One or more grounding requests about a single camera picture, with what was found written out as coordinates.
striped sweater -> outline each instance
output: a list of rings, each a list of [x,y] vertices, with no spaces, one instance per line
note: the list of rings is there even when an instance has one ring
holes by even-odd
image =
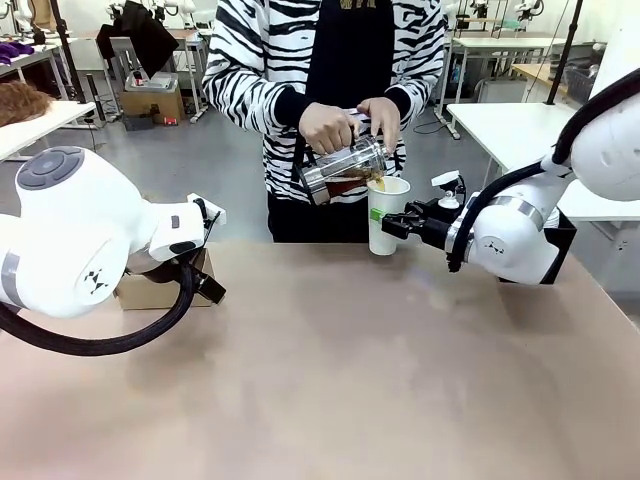
[[[264,134],[267,190],[308,202],[292,167],[297,130],[278,122],[275,104],[287,88],[305,93],[321,0],[218,0],[204,91],[236,125]],[[390,89],[410,99],[402,128],[425,108],[442,71],[444,27],[440,0],[392,0],[395,42]],[[388,175],[406,159],[402,139]],[[353,202],[361,189],[332,201]]]

green label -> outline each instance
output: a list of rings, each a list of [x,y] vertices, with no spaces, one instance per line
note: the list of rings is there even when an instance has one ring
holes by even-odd
[[[382,222],[382,217],[385,216],[385,213],[382,210],[378,210],[377,208],[372,208],[369,214],[369,218],[374,222]]]

table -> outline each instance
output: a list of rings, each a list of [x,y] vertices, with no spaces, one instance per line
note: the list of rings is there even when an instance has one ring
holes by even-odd
[[[451,39],[451,47],[447,55],[445,62],[445,76],[442,85],[442,91],[440,92],[440,103],[436,109],[436,118],[447,127],[453,138],[460,139],[460,134],[456,130],[456,119],[453,118],[451,122],[443,116],[443,109],[445,104],[445,96],[448,83],[448,72],[451,66],[451,60],[453,58],[454,50],[456,48],[461,49],[462,65],[460,66],[460,80],[458,82],[458,90],[456,91],[456,104],[460,103],[460,97],[462,96],[462,85],[464,83],[464,76],[467,68],[467,61],[469,58],[494,58],[506,57],[506,58],[523,58],[532,60],[536,50],[540,50],[540,57],[542,57],[544,50],[550,48],[553,45],[561,45],[565,43],[565,39],[562,38],[547,38],[547,37],[453,37]]]
[[[493,179],[498,167],[514,170],[539,160],[555,144],[562,128],[575,113],[567,105],[542,103],[450,105],[448,109],[491,156],[485,184]],[[574,222],[593,223],[612,241],[598,277],[601,285],[606,286],[623,261],[630,242],[637,238],[640,201],[605,200],[589,192],[579,180],[574,180],[558,207]]]
[[[523,103],[539,103],[547,101],[549,92],[553,85],[551,64],[517,63],[512,66],[512,69],[514,72],[523,75],[527,79],[527,87],[522,97]],[[576,102],[569,97],[568,88],[564,83],[560,83],[560,86],[558,87],[556,101],[565,103],[574,109],[581,107],[579,102]]]
[[[636,478],[638,332],[572,257],[533,288],[427,246],[210,249],[222,305],[142,349],[0,335],[0,477]],[[158,315],[28,316],[96,338]]]
[[[27,122],[14,123],[0,128],[0,163],[28,147],[58,128],[89,113],[95,108],[92,102],[54,101],[49,111]]]
[[[69,79],[70,75],[68,72],[66,59],[64,57],[64,52],[62,52],[60,44],[54,41],[45,45],[35,45],[33,48],[35,49],[35,52],[33,52],[31,55],[20,55],[16,58],[11,59],[11,65],[0,65],[0,77],[12,72],[17,72],[20,81],[24,83],[25,79],[24,73],[22,72],[23,68],[38,62],[48,60],[49,64],[51,65],[51,70],[53,70],[53,77],[55,78],[58,89],[60,90],[60,96],[62,100],[69,100],[67,90],[65,88],[64,82],[62,81],[62,76],[60,75],[60,69],[58,68],[58,64],[56,63],[55,57],[53,55],[56,51],[59,52],[65,68],[65,74],[67,75],[67,79]]]

paper cup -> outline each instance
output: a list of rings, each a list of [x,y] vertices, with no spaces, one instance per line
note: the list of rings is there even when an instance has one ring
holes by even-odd
[[[369,187],[369,250],[376,255],[395,253],[398,239],[382,231],[382,217],[388,213],[402,213],[411,185],[398,177],[384,177],[385,191],[372,180]]]

brown hair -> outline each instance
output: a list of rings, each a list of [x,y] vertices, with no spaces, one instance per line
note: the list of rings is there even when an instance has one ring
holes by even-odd
[[[52,100],[24,83],[0,83],[0,127],[44,115]]]

